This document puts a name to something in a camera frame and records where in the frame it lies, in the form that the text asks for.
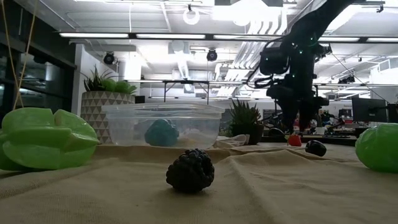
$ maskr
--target small red object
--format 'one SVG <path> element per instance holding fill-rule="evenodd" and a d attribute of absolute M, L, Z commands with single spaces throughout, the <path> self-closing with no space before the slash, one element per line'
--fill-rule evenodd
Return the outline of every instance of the small red object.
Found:
<path fill-rule="evenodd" d="M 301 139 L 299 135 L 293 134 L 289 137 L 287 140 L 287 143 L 290 144 L 291 146 L 301 146 Z"/>

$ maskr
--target geometric patterned planter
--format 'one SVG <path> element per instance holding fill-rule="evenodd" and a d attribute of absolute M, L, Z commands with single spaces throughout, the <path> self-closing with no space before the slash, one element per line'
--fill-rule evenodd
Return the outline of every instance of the geometric patterned planter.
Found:
<path fill-rule="evenodd" d="M 88 91 L 81 96 L 81 113 L 83 118 L 97 133 L 101 144 L 112 143 L 109 135 L 108 120 L 102 112 L 103 105 L 123 105 L 134 103 L 135 97 L 125 93 L 113 93 L 110 91 Z"/>

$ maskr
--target security camera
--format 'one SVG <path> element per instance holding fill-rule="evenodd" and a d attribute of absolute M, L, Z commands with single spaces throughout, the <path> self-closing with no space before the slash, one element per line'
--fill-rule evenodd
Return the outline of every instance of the security camera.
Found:
<path fill-rule="evenodd" d="M 114 52 L 107 52 L 104 57 L 104 63 L 107 65 L 113 65 L 116 63 L 116 58 L 114 57 Z"/>
<path fill-rule="evenodd" d="M 214 62 L 217 60 L 217 53 L 215 49 L 209 49 L 209 52 L 207 53 L 207 61 L 209 62 Z"/>

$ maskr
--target ceiling light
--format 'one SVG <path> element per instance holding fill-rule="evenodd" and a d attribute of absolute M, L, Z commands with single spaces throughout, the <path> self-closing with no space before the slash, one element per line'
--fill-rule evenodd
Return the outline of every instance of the ceiling light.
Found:
<path fill-rule="evenodd" d="M 296 7 L 296 6 L 297 6 L 297 1 L 295 1 L 295 0 L 284 1 L 284 5 L 283 5 L 283 7 L 287 8 L 287 9 L 290 9 L 290 8 Z"/>
<path fill-rule="evenodd" d="M 216 40 L 242 40 L 242 41 L 263 41 L 263 40 L 273 40 L 280 37 L 279 35 L 224 35 L 216 34 L 214 39 Z"/>
<path fill-rule="evenodd" d="M 137 34 L 138 39 L 204 39 L 203 34 Z"/>
<path fill-rule="evenodd" d="M 398 37 L 371 37 L 367 42 L 398 42 Z"/>
<path fill-rule="evenodd" d="M 320 37 L 319 42 L 357 42 L 359 37 Z"/>
<path fill-rule="evenodd" d="M 129 38 L 129 34 L 112 33 L 60 33 L 60 35 L 68 38 Z"/>
<path fill-rule="evenodd" d="M 192 3 L 199 3 L 201 1 L 198 0 L 168 0 L 168 1 L 157 1 L 157 0 L 75 0 L 76 2 L 102 2 L 102 3 L 134 3 L 134 4 L 158 4 L 160 2 L 164 2 L 166 4 L 192 4 Z"/>
<path fill-rule="evenodd" d="M 175 97 L 176 99 L 186 99 L 186 100 L 201 100 L 201 99 L 206 99 L 206 98 L 200 98 L 200 97 Z"/>
<path fill-rule="evenodd" d="M 193 18 L 188 18 L 188 13 L 193 12 L 194 16 Z M 191 6 L 188 5 L 188 9 L 186 9 L 184 11 L 184 13 L 182 14 L 182 19 L 184 20 L 184 22 L 188 25 L 195 25 L 199 22 L 200 20 L 200 15 L 199 15 L 199 11 L 197 11 L 196 9 L 191 9 Z"/>
<path fill-rule="evenodd" d="M 213 20 L 233 21 L 237 26 L 248 25 L 251 21 L 269 21 L 278 17 L 281 7 L 268 7 L 262 0 L 240 0 L 230 6 L 215 6 Z"/>
<path fill-rule="evenodd" d="M 210 84 L 231 84 L 231 85 L 242 85 L 244 82 L 219 82 L 219 81 L 210 81 Z"/>
<path fill-rule="evenodd" d="M 162 80 L 126 80 L 129 83 L 162 83 Z"/>

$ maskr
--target beige cloth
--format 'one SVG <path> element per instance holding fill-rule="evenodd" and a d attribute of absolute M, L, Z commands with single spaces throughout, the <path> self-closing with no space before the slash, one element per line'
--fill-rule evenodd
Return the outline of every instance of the beige cloth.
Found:
<path fill-rule="evenodd" d="M 398 175 L 365 168 L 353 147 L 327 148 L 212 149 L 215 181 L 184 195 L 165 182 L 183 150 L 100 146 L 83 167 L 0 173 L 0 223 L 397 223 Z"/>

